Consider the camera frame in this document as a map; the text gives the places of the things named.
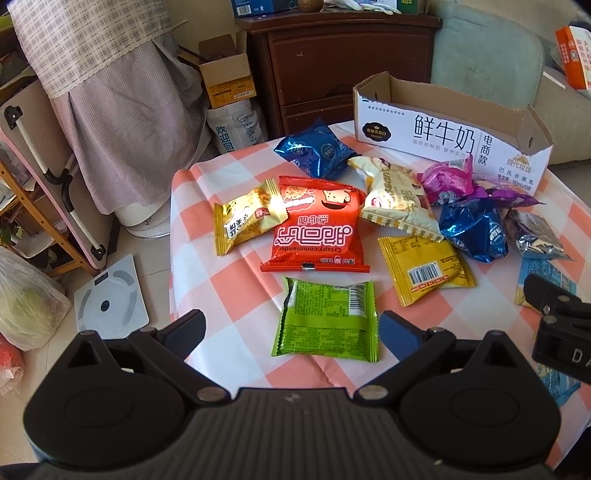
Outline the pink folding table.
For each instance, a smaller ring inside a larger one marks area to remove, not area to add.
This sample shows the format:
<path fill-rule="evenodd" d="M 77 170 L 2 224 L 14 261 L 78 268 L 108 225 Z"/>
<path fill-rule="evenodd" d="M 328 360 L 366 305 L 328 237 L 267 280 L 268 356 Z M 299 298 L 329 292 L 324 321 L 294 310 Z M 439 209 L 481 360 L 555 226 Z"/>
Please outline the pink folding table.
<path fill-rule="evenodd" d="M 113 217 L 101 214 L 95 206 L 36 77 L 22 76 L 1 88 L 1 142 L 39 185 L 89 267 L 102 269 Z"/>

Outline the light blue snack packet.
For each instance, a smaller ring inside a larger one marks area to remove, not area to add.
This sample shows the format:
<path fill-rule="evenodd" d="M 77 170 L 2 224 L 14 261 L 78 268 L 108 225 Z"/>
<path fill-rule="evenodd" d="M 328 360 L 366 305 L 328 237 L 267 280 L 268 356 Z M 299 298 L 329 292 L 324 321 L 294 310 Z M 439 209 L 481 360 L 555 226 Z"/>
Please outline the light blue snack packet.
<path fill-rule="evenodd" d="M 542 296 L 548 294 L 557 296 L 558 291 L 562 290 L 570 295 L 577 294 L 576 283 L 562 273 L 549 260 L 523 258 L 514 296 L 514 303 L 516 305 L 537 310 L 537 307 L 532 305 L 525 295 L 525 281 L 530 276 L 538 277 L 541 280 Z M 542 364 L 537 365 L 537 374 L 559 407 L 564 406 L 570 397 L 581 387 L 579 380 Z"/>

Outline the pink checkered tablecloth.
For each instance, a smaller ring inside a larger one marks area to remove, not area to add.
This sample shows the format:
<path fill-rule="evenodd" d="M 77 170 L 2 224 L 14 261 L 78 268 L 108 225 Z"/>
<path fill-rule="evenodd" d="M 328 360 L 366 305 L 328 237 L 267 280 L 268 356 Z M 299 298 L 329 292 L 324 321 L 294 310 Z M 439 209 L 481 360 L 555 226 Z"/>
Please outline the pink checkered tablecloth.
<path fill-rule="evenodd" d="M 322 356 L 270 355 L 286 290 L 283 275 L 310 282 L 349 285 L 374 281 L 379 313 L 396 311 L 421 329 L 441 326 L 458 338 L 481 339 L 493 329 L 507 332 L 528 358 L 540 315 L 514 303 L 522 259 L 511 247 L 491 264 L 466 261 L 475 288 L 436 290 L 410 307 L 401 307 L 384 264 L 378 238 L 398 236 L 393 229 L 360 220 L 358 232 L 370 274 L 346 272 L 263 273 L 273 232 L 216 256 L 212 206 L 249 193 L 263 180 L 303 175 L 273 151 L 279 139 L 218 156 L 178 171 L 172 180 L 170 213 L 170 311 L 173 319 L 191 309 L 206 317 L 206 337 L 189 365 L 235 394 L 240 387 L 346 387 L 350 393 L 396 363 L 383 346 L 380 361 L 368 363 Z M 535 193 L 543 205 L 533 211 L 551 225 L 573 261 L 557 268 L 577 284 L 577 295 L 590 301 L 590 209 L 550 170 Z M 561 407 L 562 427 L 548 464 L 556 467 L 590 426 L 590 386 L 583 384 Z"/>

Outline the white blue cloth gloves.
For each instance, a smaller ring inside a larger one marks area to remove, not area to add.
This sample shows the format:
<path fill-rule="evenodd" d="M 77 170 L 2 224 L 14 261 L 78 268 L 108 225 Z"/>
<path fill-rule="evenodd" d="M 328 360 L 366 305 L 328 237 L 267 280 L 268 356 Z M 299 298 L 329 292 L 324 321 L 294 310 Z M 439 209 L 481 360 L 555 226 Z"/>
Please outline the white blue cloth gloves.
<path fill-rule="evenodd" d="M 380 12 L 387 15 L 401 14 L 396 1 L 375 0 L 325 0 L 325 6 L 352 11 Z"/>

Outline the wooden shelf rack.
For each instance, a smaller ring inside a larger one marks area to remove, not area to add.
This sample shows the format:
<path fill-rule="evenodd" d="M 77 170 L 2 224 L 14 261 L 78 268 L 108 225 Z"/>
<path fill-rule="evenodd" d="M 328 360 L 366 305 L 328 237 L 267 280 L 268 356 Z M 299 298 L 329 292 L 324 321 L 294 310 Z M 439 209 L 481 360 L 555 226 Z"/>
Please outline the wooden shelf rack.
<path fill-rule="evenodd" d="M 47 201 L 47 196 L 34 178 L 20 183 L 1 162 L 1 185 L 8 189 L 8 198 L 1 201 L 1 223 L 10 235 L 1 241 L 2 247 L 53 279 L 78 269 L 91 276 L 101 271 L 92 265 L 65 221 L 40 207 L 39 202 Z"/>

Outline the gold snack packet left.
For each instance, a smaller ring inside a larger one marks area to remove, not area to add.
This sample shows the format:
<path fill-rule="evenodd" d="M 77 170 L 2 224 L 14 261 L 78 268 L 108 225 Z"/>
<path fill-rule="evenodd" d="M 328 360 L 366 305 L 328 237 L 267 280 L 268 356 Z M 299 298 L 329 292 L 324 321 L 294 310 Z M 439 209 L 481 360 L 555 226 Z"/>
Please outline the gold snack packet left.
<path fill-rule="evenodd" d="M 214 251 L 223 256 L 238 244 L 259 237 L 288 219 L 287 207 L 275 179 L 226 204 L 213 205 Z"/>

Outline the red crispy snack packet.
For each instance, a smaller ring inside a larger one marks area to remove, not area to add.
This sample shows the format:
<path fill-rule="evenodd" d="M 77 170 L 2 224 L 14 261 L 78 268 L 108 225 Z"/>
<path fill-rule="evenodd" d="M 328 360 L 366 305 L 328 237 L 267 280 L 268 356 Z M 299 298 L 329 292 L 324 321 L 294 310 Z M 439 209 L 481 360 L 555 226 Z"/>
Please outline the red crispy snack packet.
<path fill-rule="evenodd" d="M 358 231 L 366 193 L 335 181 L 280 177 L 287 220 L 274 229 L 263 272 L 338 271 L 368 273 Z"/>

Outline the blue foil snack packet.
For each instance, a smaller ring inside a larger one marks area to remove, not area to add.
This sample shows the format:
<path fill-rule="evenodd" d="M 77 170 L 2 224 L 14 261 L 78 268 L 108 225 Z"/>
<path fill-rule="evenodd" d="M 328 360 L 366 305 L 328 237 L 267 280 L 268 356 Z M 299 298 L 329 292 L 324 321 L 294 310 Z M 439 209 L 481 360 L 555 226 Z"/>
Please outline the blue foil snack packet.
<path fill-rule="evenodd" d="M 445 205 L 441 210 L 439 228 L 446 240 L 479 262 L 492 263 L 508 254 L 500 211 L 491 199 Z"/>
<path fill-rule="evenodd" d="M 287 135 L 273 151 L 311 178 L 330 181 L 338 180 L 349 166 L 349 158 L 356 156 L 356 151 L 342 143 L 322 119 Z"/>

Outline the silver foil snack packet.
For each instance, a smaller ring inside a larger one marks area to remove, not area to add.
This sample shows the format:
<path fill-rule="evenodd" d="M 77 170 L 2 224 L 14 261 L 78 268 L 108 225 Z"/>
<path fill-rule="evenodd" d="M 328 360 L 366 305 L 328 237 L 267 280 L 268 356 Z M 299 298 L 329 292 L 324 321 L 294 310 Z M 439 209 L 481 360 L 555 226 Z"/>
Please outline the silver foil snack packet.
<path fill-rule="evenodd" d="M 510 209 L 504 223 L 510 243 L 523 258 L 571 260 L 565 247 L 543 217 Z"/>

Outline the plaid fabric covered fan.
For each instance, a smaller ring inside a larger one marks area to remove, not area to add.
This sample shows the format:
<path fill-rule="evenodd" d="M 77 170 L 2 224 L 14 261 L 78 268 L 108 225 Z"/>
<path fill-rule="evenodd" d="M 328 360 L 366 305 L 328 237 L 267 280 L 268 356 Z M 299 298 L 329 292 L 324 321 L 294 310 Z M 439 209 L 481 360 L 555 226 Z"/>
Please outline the plaid fabric covered fan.
<path fill-rule="evenodd" d="M 102 214 L 169 232 L 174 174 L 211 159 L 200 74 L 180 62 L 163 1 L 11 1 L 24 55 Z"/>

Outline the translucent plastic bag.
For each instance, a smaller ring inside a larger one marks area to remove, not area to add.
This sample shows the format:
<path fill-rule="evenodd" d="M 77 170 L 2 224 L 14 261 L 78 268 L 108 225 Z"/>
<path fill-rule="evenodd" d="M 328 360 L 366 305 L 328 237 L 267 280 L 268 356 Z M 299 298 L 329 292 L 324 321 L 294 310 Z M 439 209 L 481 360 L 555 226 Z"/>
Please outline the translucent plastic bag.
<path fill-rule="evenodd" d="M 1 334 L 22 351 L 41 348 L 71 308 L 61 286 L 1 248 Z"/>

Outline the white bathroom scale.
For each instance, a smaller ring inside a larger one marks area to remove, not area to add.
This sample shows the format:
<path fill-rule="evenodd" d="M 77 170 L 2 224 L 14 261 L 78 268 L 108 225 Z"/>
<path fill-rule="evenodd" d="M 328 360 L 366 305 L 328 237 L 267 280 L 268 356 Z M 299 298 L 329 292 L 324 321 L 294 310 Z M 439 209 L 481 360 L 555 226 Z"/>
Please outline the white bathroom scale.
<path fill-rule="evenodd" d="M 149 324 L 135 262 L 128 254 L 74 293 L 78 332 L 93 330 L 103 340 L 123 339 Z"/>

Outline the green snack packet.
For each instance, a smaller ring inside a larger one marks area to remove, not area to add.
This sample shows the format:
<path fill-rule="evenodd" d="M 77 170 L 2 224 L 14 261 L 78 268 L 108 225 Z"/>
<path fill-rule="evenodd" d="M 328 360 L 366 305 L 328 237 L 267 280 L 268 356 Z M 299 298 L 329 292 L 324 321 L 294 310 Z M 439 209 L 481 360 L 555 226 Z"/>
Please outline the green snack packet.
<path fill-rule="evenodd" d="M 286 277 L 271 354 L 379 361 L 378 312 L 372 281 L 346 286 Z"/>

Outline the dark red wooden cabinet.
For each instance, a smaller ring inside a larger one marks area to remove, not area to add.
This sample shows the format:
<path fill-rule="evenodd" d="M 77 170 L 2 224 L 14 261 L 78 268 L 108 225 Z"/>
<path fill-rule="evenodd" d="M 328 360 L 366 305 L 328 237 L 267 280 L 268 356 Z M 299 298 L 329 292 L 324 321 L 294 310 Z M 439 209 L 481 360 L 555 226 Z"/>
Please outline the dark red wooden cabinet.
<path fill-rule="evenodd" d="M 257 15 L 235 22 L 245 33 L 249 66 L 270 138 L 297 133 L 317 119 L 353 119 L 353 88 L 368 77 L 427 83 L 432 15 L 325 10 Z"/>

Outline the purple spicy snack packet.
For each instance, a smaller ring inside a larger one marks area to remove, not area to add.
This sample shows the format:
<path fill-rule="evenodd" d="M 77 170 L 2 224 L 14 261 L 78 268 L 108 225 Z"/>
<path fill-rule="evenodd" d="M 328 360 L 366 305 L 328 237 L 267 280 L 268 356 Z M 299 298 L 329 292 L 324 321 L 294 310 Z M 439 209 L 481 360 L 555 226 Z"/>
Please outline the purple spicy snack packet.
<path fill-rule="evenodd" d="M 530 207 L 540 204 L 532 195 L 521 187 L 499 179 L 476 177 L 473 180 L 473 191 L 467 196 L 468 200 L 489 199 L 498 208 L 510 209 Z"/>

